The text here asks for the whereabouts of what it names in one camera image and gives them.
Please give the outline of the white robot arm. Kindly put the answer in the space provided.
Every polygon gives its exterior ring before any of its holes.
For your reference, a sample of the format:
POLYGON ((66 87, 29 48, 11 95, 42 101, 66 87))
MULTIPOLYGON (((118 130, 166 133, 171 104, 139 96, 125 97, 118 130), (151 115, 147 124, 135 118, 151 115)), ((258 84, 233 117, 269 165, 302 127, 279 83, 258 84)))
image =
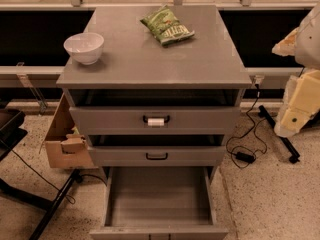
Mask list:
POLYGON ((274 126, 278 136, 291 137, 320 111, 320 4, 272 52, 294 56, 305 69, 300 77, 289 78, 274 126))

